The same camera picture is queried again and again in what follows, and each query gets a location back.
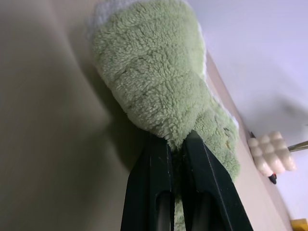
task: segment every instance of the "white tufted object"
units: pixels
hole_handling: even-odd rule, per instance
[[[274,172],[294,171],[296,165],[282,135],[278,131],[259,138],[250,138],[248,146],[257,169],[269,177]]]

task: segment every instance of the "green plush toy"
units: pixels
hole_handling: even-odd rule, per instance
[[[180,0],[110,0],[90,21],[95,65],[129,119],[172,150],[194,129],[234,179],[237,125],[205,83],[205,45]],[[180,201],[176,230],[184,230]]]

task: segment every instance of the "white wall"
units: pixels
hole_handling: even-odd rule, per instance
[[[247,126],[308,140],[308,1],[189,0],[207,48]],[[278,176],[291,218],[308,218],[308,152]]]

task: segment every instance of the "wall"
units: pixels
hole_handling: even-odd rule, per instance
[[[188,1],[207,48],[248,128],[279,130],[288,145],[308,140],[308,2]],[[308,152],[278,176],[291,218],[308,218]]]

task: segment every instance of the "yellow object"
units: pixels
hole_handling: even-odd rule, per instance
[[[293,231],[308,231],[306,219],[291,220]]]

